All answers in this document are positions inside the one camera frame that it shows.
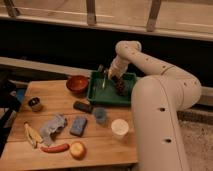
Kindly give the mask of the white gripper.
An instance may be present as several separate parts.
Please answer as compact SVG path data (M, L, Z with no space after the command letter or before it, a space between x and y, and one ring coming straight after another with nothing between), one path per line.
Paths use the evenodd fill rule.
M114 76L120 78L128 69L129 62L116 56L111 62L110 68L108 70L108 78L112 79Z

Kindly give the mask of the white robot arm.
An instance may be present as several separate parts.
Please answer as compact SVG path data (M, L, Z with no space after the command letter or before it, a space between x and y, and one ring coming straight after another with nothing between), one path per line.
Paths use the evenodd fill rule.
M191 171L177 112L201 97L201 83L191 73L141 52L138 41L116 44L108 76L121 77L130 63L145 73L131 94L139 171Z

